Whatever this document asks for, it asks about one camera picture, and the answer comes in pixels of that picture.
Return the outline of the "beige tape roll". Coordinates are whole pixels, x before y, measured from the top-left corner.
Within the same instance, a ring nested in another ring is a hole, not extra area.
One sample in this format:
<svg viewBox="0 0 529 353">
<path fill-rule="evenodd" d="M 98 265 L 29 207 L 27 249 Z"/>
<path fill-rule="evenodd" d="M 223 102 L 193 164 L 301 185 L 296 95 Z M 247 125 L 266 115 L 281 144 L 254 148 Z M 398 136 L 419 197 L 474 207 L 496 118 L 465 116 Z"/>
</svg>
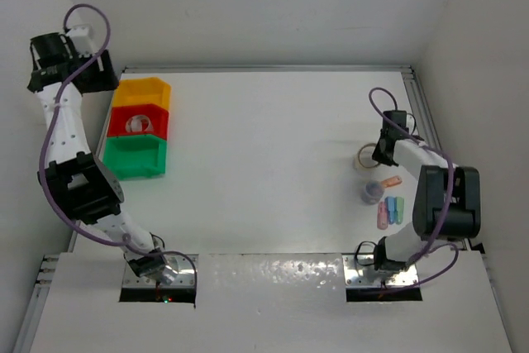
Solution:
<svg viewBox="0 0 529 353">
<path fill-rule="evenodd" d="M 359 148 L 353 161 L 355 169 L 365 171 L 379 167 L 379 162 L 372 158 L 375 148 L 376 143 L 367 143 Z"/>
</svg>

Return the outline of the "orange clip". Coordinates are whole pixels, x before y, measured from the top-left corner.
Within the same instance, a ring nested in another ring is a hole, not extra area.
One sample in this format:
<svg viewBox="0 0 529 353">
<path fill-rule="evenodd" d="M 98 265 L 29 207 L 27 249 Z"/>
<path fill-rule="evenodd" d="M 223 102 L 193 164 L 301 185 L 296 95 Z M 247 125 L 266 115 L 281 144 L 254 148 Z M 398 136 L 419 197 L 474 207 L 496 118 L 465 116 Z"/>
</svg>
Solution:
<svg viewBox="0 0 529 353">
<path fill-rule="evenodd" d="M 384 189 L 386 189 L 386 188 L 396 187 L 400 185 L 402 182 L 403 182 L 402 178 L 398 175 L 395 175 L 393 177 L 382 180 L 380 184 L 382 185 Z"/>
</svg>

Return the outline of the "clear tape roll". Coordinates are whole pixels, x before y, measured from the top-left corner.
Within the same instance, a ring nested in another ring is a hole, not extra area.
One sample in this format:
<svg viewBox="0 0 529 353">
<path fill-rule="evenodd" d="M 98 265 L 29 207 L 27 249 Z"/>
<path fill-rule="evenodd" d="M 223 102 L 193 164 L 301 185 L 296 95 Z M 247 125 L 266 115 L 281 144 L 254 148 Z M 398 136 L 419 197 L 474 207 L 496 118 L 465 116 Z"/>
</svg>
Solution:
<svg viewBox="0 0 529 353">
<path fill-rule="evenodd" d="M 154 130 L 152 121 L 146 115 L 135 115 L 130 117 L 126 124 L 125 130 L 127 133 L 146 134 Z"/>
</svg>

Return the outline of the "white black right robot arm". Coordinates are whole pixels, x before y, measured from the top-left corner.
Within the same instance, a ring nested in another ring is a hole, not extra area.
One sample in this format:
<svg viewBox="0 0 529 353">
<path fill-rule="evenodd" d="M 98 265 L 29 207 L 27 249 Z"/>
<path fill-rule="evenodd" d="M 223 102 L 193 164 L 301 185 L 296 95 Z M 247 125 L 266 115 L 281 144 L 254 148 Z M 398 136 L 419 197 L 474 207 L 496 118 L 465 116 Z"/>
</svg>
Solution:
<svg viewBox="0 0 529 353">
<path fill-rule="evenodd" d="M 454 165 L 441 152 L 409 134 L 407 113 L 382 112 L 383 125 L 372 159 L 404 168 L 417 181 L 412 220 L 374 248 L 374 269 L 404 270 L 438 241 L 475 238 L 481 229 L 479 171 Z"/>
</svg>

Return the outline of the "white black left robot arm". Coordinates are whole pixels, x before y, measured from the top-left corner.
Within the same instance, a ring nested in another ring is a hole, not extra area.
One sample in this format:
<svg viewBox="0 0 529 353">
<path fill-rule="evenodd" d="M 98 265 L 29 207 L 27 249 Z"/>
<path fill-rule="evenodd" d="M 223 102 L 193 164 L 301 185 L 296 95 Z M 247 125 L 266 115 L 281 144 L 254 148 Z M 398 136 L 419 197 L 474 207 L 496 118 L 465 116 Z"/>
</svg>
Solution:
<svg viewBox="0 0 529 353">
<path fill-rule="evenodd" d="M 118 85 L 108 51 L 98 54 L 91 27 L 79 25 L 32 38 L 30 54 L 28 89 L 47 127 L 37 178 L 51 207 L 70 226 L 104 233 L 91 238 L 119 247 L 136 277 L 160 283 L 168 269 L 160 240 L 122 210 L 122 187 L 91 151 L 83 127 L 83 95 Z"/>
</svg>

